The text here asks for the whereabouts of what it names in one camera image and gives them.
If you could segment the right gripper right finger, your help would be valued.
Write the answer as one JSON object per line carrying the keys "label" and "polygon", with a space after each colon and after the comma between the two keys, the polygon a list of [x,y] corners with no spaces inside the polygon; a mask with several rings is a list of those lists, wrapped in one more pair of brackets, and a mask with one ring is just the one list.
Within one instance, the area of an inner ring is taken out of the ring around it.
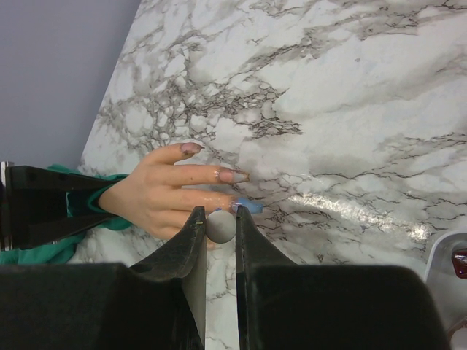
{"label": "right gripper right finger", "polygon": [[299,265],[236,215],[242,349],[447,349],[421,278],[394,265]]}

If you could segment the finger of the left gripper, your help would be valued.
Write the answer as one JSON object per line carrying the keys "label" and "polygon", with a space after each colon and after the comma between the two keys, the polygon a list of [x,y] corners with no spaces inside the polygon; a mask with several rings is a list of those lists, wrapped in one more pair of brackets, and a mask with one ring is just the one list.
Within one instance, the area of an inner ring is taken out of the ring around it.
{"label": "finger of the left gripper", "polygon": [[111,214],[92,214],[32,223],[25,214],[7,211],[7,250],[32,249],[60,241],[114,218]]}
{"label": "finger of the left gripper", "polygon": [[6,169],[7,186],[13,190],[98,190],[114,185],[118,179],[99,179],[80,174],[65,174],[31,166]]}

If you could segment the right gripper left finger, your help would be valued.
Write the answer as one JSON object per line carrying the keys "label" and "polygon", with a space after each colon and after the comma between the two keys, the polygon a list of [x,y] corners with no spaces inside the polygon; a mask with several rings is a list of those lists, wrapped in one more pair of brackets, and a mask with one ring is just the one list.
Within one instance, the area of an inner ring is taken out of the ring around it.
{"label": "right gripper left finger", "polygon": [[3,349],[202,349],[205,213],[140,262],[1,268]]}

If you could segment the green jacket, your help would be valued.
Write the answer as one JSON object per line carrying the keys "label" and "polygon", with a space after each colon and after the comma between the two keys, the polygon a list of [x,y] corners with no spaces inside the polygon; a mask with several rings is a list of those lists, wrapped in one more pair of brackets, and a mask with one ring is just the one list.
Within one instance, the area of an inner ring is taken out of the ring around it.
{"label": "green jacket", "polygon": [[123,179],[61,165],[1,163],[1,264],[66,263],[91,228],[128,228],[129,221],[99,205],[101,195]]}

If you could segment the mannequin hand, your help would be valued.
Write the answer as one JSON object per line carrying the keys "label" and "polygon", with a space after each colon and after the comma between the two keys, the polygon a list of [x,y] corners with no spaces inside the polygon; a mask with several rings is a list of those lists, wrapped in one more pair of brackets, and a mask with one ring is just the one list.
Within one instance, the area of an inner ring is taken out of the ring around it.
{"label": "mannequin hand", "polygon": [[180,165],[197,155],[197,143],[178,143],[153,150],[124,179],[106,189],[98,199],[100,209],[127,220],[155,238],[168,240],[184,226],[197,206],[237,212],[240,206],[252,214],[263,205],[222,192],[194,189],[194,185],[237,184],[249,181],[243,171],[222,166]]}

